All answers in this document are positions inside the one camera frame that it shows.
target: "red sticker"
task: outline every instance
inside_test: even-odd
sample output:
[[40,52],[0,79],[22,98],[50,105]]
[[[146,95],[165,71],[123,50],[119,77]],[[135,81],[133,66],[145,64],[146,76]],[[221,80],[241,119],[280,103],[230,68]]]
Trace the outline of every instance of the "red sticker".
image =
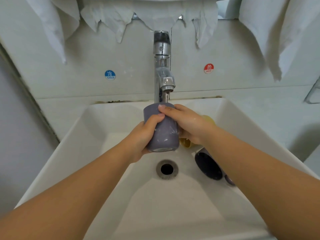
[[213,69],[214,69],[213,64],[209,63],[209,64],[206,64],[206,66],[204,67],[203,70],[206,74],[208,74],[208,73],[212,72]]

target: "forearm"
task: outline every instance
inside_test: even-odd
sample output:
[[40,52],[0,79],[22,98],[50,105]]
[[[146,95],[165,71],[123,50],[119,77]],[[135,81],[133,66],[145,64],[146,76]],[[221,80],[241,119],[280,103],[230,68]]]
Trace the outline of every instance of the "forearm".
[[118,144],[0,220],[1,239],[82,239],[130,164]]
[[315,226],[320,215],[319,180],[218,127],[210,129],[203,145],[279,240],[315,239],[320,234]]

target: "right hand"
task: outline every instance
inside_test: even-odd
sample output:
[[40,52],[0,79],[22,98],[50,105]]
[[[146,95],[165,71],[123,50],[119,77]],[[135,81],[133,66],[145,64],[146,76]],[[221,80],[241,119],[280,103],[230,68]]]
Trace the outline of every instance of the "right hand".
[[171,108],[161,104],[158,110],[178,122],[181,128],[179,137],[187,138],[194,144],[203,144],[202,142],[210,128],[215,125],[181,104],[175,104],[174,107]]

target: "sink basin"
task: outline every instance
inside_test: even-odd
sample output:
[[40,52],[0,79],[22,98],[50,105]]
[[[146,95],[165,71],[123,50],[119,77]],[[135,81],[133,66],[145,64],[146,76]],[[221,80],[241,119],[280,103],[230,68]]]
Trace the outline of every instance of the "sink basin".
[[[254,147],[314,177],[235,105],[224,98],[178,100]],[[143,120],[152,102],[89,106],[61,141],[18,205],[61,181],[120,142]],[[85,239],[238,240],[269,236],[258,212],[237,187],[206,177],[194,154],[201,146],[151,153],[131,164],[94,219]],[[165,180],[156,167],[162,160],[178,166]]]

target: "yellow cup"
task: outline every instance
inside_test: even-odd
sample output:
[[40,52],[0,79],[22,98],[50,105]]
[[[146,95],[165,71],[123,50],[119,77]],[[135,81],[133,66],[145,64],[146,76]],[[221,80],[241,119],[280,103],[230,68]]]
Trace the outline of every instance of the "yellow cup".
[[[202,115],[202,118],[204,118],[206,121],[216,124],[214,120],[208,116],[208,115]],[[193,147],[195,144],[193,144],[189,139],[186,138],[179,138],[180,144],[184,146],[185,148]]]

